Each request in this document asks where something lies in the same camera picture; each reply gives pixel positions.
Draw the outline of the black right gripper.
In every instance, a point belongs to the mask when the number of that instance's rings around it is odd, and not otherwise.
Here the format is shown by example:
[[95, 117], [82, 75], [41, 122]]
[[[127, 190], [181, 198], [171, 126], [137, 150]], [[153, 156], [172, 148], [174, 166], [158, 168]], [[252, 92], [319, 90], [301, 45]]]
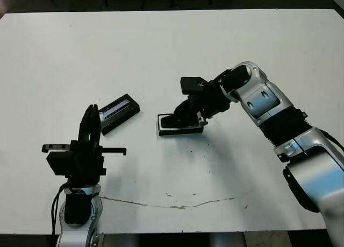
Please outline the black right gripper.
[[230, 107], [228, 100], [219, 86], [187, 86], [188, 99], [174, 110], [177, 121], [185, 121], [186, 127], [201, 126], [206, 119]]

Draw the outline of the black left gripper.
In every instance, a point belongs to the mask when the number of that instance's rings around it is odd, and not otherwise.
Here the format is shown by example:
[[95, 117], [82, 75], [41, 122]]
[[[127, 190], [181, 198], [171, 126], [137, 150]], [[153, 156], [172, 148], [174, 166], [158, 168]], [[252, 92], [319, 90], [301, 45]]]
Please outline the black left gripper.
[[[93, 141], [89, 141], [91, 113]], [[98, 183], [100, 177], [106, 175], [103, 154], [127, 154], [125, 147], [99, 145], [100, 134], [101, 120], [98, 105], [91, 104], [80, 122], [78, 140], [72, 140], [70, 144], [44, 144], [41, 151], [47, 153], [46, 160], [56, 176], [64, 176], [73, 183]]]

